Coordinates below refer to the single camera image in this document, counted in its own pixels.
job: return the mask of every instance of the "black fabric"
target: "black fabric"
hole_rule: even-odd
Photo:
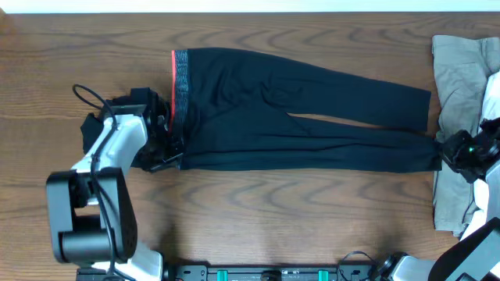
[[[187,81],[175,81],[176,92],[179,85],[188,92],[187,105],[177,100],[175,104],[187,109],[181,123],[181,169],[408,173],[441,168],[438,144],[409,132],[427,129],[428,91],[256,52],[202,48],[186,53],[187,67],[177,67],[177,77]],[[335,116],[400,130],[288,113]]]

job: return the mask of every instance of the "white cloth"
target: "white cloth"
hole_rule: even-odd
[[[500,72],[491,75],[487,80],[480,123],[485,119],[492,120],[497,119],[498,117],[500,117]],[[486,223],[489,200],[488,185],[483,180],[476,180],[473,184],[473,189],[474,200],[479,210],[474,212],[472,221],[460,240],[465,239]],[[500,277],[500,262],[491,270],[491,272],[497,277]]]

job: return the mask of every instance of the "robotic arm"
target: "robotic arm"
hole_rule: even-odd
[[[93,93],[86,87],[75,87]],[[83,100],[75,87],[75,94]],[[494,208],[488,208],[492,219],[437,261],[396,254],[378,267],[370,262],[342,265],[342,269],[340,264],[297,268],[166,266],[160,253],[138,241],[124,177],[131,166],[153,173],[170,167],[182,155],[180,142],[168,132],[169,108],[148,88],[132,89],[130,96],[113,100],[111,112],[102,110],[97,119],[89,114],[82,125],[82,130],[93,124],[102,127],[99,136],[84,136],[84,146],[91,144],[87,154],[70,170],[47,179],[52,250],[57,261],[81,267],[77,281],[465,281],[482,279],[500,261],[500,219],[495,217]],[[488,122],[481,125],[483,132],[475,138],[459,132],[443,146],[443,159],[467,180],[489,181],[490,175],[500,173],[500,119]],[[498,187],[500,183],[495,182],[494,188]],[[88,205],[99,205],[101,213],[77,215],[76,209]]]

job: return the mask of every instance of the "green strip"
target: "green strip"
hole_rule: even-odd
[[[219,270],[217,272],[217,281],[227,281],[227,271],[226,270]]]
[[[318,271],[318,281],[328,281],[328,271],[319,270]]]

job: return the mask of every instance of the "white backdrop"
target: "white backdrop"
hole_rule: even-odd
[[[52,12],[474,12],[500,0],[0,0],[7,13]]]

